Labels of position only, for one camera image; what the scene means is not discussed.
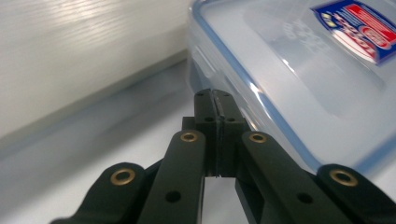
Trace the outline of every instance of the label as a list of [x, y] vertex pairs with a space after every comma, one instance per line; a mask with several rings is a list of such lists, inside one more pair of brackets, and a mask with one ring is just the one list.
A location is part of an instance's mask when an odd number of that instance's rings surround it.
[[396, 26], [373, 8], [345, 0], [312, 10], [336, 40], [361, 58], [380, 64], [396, 55]]

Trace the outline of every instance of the brass insert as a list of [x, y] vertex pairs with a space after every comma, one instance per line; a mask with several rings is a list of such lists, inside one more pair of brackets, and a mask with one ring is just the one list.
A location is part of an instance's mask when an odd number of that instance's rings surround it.
[[195, 142], [198, 139], [198, 135], [195, 133], [183, 133], [180, 138], [185, 142]]
[[335, 169], [330, 171], [330, 177], [337, 183], [347, 187], [356, 187], [358, 179], [347, 171]]
[[264, 143], [267, 141], [267, 137], [260, 133], [253, 133], [249, 137], [250, 141], [253, 141], [255, 143]]
[[131, 183], [134, 180], [134, 171], [127, 168], [119, 169], [114, 172], [114, 174], [110, 177], [110, 181], [113, 185], [122, 186]]

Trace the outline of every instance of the screw hole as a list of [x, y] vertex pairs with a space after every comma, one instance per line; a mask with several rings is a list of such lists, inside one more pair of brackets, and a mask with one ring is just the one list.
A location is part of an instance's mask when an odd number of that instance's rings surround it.
[[213, 118], [205, 118], [205, 121], [207, 121], [207, 122], [213, 122], [214, 119], [213, 119]]
[[181, 199], [180, 192], [170, 191], [166, 194], [165, 199], [169, 203], [177, 203]]
[[302, 203], [312, 203], [314, 200], [312, 199], [311, 195], [306, 193], [299, 193], [297, 194], [298, 200]]
[[347, 187], [356, 187], [358, 185], [358, 179], [355, 176], [341, 169], [331, 170], [330, 177], [335, 182]]
[[195, 142], [198, 139], [198, 135], [195, 133], [183, 133], [180, 138], [185, 142]]
[[249, 139], [256, 143], [264, 143], [267, 141], [267, 137], [260, 133], [253, 133], [250, 135]]
[[110, 177], [110, 181], [115, 186], [122, 186], [132, 182], [134, 180], [134, 176], [135, 173], [133, 170], [123, 168], [114, 172]]

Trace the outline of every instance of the plastic food container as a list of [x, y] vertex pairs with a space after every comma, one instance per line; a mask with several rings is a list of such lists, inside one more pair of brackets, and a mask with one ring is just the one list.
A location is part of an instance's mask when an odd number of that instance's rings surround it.
[[373, 175], [396, 155], [395, 11], [392, 0], [195, 1], [194, 84], [231, 93], [306, 170]]

